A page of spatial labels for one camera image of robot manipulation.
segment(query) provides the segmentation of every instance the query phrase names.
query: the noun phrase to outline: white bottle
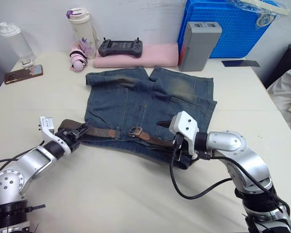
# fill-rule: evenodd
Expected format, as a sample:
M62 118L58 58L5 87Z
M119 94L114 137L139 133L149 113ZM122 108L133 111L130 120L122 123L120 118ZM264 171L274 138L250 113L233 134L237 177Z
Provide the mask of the white bottle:
M77 37L78 46L83 50L88 59L96 56L95 30L91 24L88 10L73 8L66 13Z
M13 50L19 56L24 66L31 64L35 60L35 55L27 41L20 32L20 28L13 23L0 23L0 34L10 43Z

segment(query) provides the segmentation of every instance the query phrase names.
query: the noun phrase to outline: belt loop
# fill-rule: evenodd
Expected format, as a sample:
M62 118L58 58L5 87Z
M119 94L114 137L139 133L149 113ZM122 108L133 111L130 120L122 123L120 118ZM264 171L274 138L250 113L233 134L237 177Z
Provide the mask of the belt loop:
M120 127L116 126L115 128L115 140L118 140L120 138Z

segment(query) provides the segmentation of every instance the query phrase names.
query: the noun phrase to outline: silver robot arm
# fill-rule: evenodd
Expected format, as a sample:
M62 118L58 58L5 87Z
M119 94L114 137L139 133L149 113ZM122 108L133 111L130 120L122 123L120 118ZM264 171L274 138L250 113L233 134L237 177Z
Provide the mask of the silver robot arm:
M246 223L250 233L291 233L289 206L277 197L266 163L247 146L242 135L230 131L200 133L197 122L184 111L173 117L169 130L182 134L188 141L192 159L199 157L197 151L203 151L200 158L219 159L225 164L236 186L235 194L242 199L248 214Z
M0 171L0 233L30 232L27 213L45 205L27 207L25 193L29 184L46 173L62 156L77 149L80 145L78 138L88 130L88 125L54 134L52 118L41 116L39 129L44 146L37 146Z

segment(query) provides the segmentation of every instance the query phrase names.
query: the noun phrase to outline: denim shorts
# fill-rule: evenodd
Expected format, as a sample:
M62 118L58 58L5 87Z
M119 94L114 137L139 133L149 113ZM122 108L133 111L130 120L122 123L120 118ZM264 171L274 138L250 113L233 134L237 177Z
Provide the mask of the denim shorts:
M115 138L87 136L83 143L120 149L169 163L171 157L152 150L149 144L128 135L134 127L142 127L151 137L172 141L168 128L156 125L186 111L207 132L213 110L213 79L199 78L156 67L150 77L143 67L125 68L86 75L92 87L85 121L90 125L116 130ZM175 166L187 169L191 156L181 156Z

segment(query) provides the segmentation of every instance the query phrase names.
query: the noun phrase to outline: person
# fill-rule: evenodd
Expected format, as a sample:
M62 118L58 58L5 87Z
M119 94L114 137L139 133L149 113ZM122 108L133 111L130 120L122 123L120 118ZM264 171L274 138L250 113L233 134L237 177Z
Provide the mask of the person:
M267 91L291 128L291 69L276 80Z

